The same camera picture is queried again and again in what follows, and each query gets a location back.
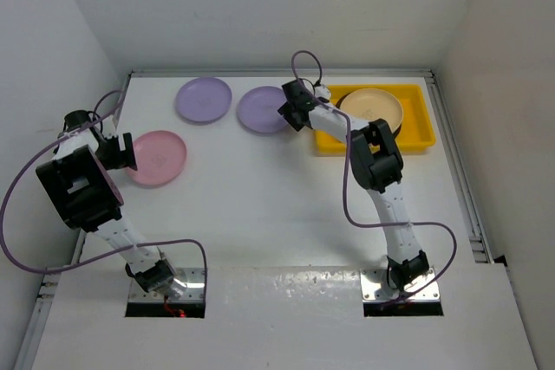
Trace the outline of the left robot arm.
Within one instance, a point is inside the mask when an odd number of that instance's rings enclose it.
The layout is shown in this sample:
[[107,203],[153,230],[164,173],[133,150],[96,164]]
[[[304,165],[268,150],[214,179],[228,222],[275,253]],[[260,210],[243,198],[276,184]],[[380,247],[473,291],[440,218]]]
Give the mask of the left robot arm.
[[36,175],[62,221],[104,240],[125,260],[125,271],[147,293],[176,298],[183,287],[177,270],[123,214],[123,197],[110,170],[137,169],[132,136],[106,135],[93,124],[95,114],[76,110],[64,116],[62,142]]

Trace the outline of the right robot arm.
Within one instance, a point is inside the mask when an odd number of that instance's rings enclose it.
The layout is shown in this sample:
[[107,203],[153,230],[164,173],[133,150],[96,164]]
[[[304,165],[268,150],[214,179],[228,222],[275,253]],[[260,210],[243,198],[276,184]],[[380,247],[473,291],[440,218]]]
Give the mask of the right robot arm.
[[347,169],[372,199],[386,238],[388,285],[402,291],[428,272],[426,253],[418,242],[402,199],[402,156],[388,123],[348,115],[328,101],[323,85],[311,93],[302,81],[282,86],[285,103],[278,113],[296,131],[322,131],[347,147]]

